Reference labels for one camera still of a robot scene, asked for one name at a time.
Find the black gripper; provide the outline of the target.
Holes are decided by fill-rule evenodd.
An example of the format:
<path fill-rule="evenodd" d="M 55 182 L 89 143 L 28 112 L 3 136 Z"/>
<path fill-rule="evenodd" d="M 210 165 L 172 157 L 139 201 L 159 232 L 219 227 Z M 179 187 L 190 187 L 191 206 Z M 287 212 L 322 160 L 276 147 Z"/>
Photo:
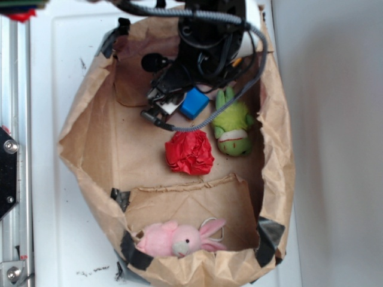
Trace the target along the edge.
<path fill-rule="evenodd" d="M 186 65 L 168 58 L 158 58 L 150 66 L 156 74 L 147 94 L 149 108 L 141 116 L 155 126 L 164 126 L 166 115 L 172 115 L 186 98 L 186 92 L 198 84 L 209 85 Z"/>

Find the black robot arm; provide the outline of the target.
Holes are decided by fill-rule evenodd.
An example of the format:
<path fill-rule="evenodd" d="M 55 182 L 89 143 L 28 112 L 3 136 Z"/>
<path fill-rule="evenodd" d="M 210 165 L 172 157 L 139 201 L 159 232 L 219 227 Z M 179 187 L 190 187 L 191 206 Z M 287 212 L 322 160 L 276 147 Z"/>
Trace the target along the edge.
<path fill-rule="evenodd" d="M 168 129 L 164 119 L 184 103 L 190 90 L 224 87 L 243 72 L 232 63 L 243 51 L 247 12 L 245 1 L 185 2 L 178 20 L 177 57 L 150 53 L 141 60 L 145 71 L 161 73 L 147 94 L 150 109 L 141 112 L 146 120 Z"/>

